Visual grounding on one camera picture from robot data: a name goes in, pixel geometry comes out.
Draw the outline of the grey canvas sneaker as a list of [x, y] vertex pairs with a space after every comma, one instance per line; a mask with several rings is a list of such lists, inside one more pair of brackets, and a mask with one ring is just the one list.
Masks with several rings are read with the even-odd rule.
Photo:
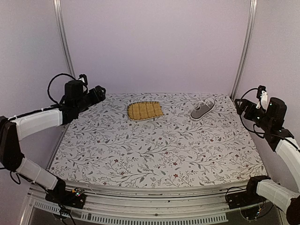
[[206, 114], [210, 113], [215, 106], [215, 100], [211, 97], [201, 100], [191, 111], [190, 117], [193, 120], [200, 120]]

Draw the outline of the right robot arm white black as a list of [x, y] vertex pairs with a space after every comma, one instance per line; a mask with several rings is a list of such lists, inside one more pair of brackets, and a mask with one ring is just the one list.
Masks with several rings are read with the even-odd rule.
[[[292, 133], [283, 128], [287, 106], [279, 98], [272, 97], [266, 110], [257, 108], [256, 104], [246, 99], [234, 101], [238, 115], [254, 122], [264, 131], [264, 139], [270, 148], [286, 164], [296, 184], [300, 183], [300, 147]], [[300, 223], [300, 194], [293, 192], [267, 176], [250, 178], [247, 189], [242, 195], [246, 204], [253, 204], [263, 197], [281, 209], [291, 225]]]

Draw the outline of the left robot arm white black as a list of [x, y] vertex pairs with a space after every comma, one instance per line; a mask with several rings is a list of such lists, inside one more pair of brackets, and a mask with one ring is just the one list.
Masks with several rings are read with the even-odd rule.
[[66, 203], [70, 194], [59, 179], [38, 164], [27, 159], [21, 152], [20, 141], [48, 128], [59, 127], [78, 119], [79, 114], [89, 107], [105, 100], [106, 90], [96, 86], [88, 90], [82, 80], [65, 84], [62, 102], [49, 108], [40, 109], [22, 116], [0, 118], [0, 162], [3, 167], [17, 173], [47, 190], [59, 203]]

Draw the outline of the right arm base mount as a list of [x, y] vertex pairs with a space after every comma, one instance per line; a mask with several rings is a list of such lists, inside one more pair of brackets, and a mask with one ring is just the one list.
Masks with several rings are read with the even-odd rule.
[[259, 196], [240, 187], [231, 187], [225, 194], [225, 201], [229, 209], [237, 209], [266, 201], [266, 198]]

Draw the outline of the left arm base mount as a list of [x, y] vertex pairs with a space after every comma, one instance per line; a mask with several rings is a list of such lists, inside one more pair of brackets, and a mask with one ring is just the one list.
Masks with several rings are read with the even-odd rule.
[[47, 190], [45, 199], [61, 206], [83, 209], [86, 197], [86, 194], [79, 189], [70, 191], [63, 188], [62, 190]]

